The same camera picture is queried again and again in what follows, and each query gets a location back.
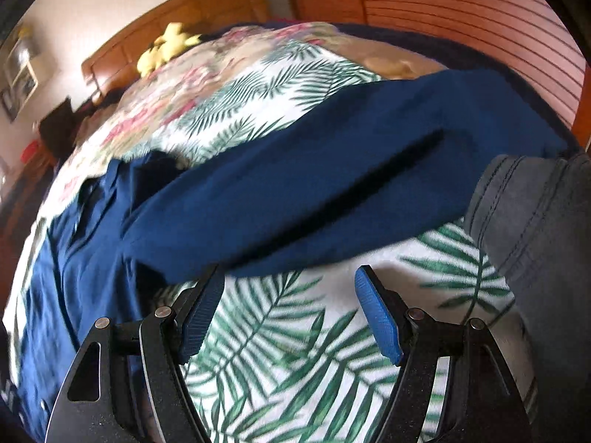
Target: red object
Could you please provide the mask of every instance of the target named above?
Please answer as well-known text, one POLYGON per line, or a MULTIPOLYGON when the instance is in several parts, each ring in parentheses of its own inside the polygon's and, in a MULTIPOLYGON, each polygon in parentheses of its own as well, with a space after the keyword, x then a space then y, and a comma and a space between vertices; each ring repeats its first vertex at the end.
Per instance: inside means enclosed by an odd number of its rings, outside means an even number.
POLYGON ((37 153, 39 149, 39 141, 33 140, 31 143, 27 145, 27 147, 23 150, 21 154, 21 161, 23 165, 26 165, 28 161, 33 157, 34 154, 37 153))

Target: gray pants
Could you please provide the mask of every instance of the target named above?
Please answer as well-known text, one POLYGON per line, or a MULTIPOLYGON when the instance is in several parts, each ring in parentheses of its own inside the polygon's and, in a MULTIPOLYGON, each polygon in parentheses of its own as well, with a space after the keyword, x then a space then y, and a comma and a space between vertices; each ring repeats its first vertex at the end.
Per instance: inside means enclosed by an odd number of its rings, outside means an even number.
POLYGON ((506 278, 530 335, 537 439, 591 441, 591 160, 495 158, 464 228, 506 278))

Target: framed picture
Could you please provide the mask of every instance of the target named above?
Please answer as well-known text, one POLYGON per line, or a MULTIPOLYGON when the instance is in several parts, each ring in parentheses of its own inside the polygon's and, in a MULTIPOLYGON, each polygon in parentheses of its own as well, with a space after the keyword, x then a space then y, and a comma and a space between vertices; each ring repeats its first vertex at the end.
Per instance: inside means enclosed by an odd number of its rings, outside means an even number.
POLYGON ((18 106, 16 105, 16 102, 14 101, 13 95, 11 94, 9 88, 4 88, 3 90, 0 90, 0 101, 2 103, 2 108, 4 108, 4 111, 6 112, 10 121, 12 122, 16 120, 18 114, 18 106))

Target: blue fabric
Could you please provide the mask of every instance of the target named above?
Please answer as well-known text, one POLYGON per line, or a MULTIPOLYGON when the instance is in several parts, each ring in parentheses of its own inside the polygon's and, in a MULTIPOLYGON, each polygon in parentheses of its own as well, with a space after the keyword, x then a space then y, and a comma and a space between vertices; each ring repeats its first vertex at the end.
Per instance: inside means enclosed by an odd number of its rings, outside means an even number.
POLYGON ((27 295, 19 393, 38 440, 94 321, 223 262, 268 275, 343 260, 462 216, 498 154, 569 148, 491 71, 348 87, 282 131, 189 171, 112 162, 51 226, 27 295))

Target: metal screw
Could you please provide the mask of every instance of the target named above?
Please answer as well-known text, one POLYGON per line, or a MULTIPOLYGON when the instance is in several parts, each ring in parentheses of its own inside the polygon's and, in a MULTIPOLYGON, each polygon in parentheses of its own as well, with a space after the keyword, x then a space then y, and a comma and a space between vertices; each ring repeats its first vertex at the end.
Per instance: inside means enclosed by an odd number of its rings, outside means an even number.
POLYGON ((168 315, 170 315, 170 313, 172 313, 170 306, 161 306, 154 312, 154 315, 156 315, 158 318, 166 318, 168 315))
POLYGON ((425 312, 420 308, 409 309, 409 316, 415 321, 421 321, 425 317, 425 312))
POLYGON ((99 330, 102 330, 103 328, 108 327, 109 323, 110 323, 110 320, 106 316, 103 316, 102 318, 99 318, 98 320, 95 321, 95 326, 99 330))
POLYGON ((470 320, 470 326, 475 330, 484 330, 486 328, 485 323, 480 318, 472 318, 470 320))

